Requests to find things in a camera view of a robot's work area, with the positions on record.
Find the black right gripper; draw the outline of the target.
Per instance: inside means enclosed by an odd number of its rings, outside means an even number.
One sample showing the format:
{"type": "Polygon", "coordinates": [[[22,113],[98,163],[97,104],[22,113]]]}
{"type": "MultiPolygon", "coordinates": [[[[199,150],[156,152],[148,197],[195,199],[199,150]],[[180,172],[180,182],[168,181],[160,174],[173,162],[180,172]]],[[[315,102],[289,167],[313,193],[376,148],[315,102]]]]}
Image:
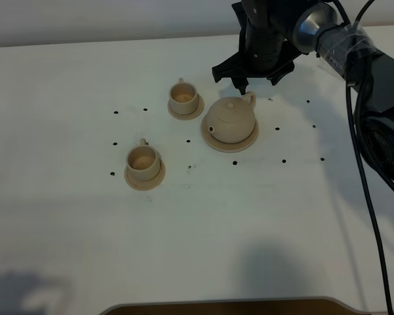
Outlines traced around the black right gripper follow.
{"type": "Polygon", "coordinates": [[[298,49],[270,22],[273,1],[239,1],[232,4],[241,30],[238,52],[212,68],[215,82],[230,78],[241,95],[249,78],[266,78],[272,85],[294,71],[298,49]]]}

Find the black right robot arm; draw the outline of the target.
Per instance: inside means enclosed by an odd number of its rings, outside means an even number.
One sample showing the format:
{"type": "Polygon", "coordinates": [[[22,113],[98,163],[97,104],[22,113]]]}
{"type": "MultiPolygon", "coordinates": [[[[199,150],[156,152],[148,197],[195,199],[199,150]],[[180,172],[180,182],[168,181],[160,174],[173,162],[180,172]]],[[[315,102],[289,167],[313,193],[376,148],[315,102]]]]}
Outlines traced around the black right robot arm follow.
{"type": "Polygon", "coordinates": [[[213,67],[245,94],[250,78],[278,83],[314,52],[357,94],[354,122],[364,160],[394,181],[394,59],[377,49],[337,1],[240,1],[239,50],[213,67]]]}

